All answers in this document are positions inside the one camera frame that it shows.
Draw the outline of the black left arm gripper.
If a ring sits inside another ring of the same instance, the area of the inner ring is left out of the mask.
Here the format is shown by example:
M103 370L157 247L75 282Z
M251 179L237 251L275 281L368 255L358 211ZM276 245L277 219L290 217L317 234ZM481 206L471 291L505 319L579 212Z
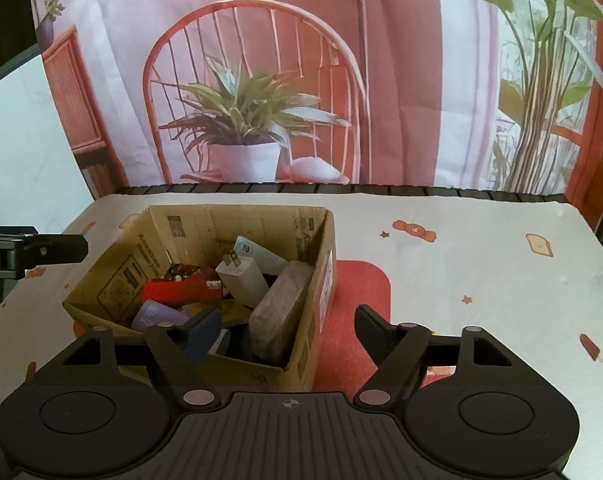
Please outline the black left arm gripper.
M80 263L88 252L88 240L81 234L40 234L33 226L0 226L0 304L6 282L19 281L44 266Z

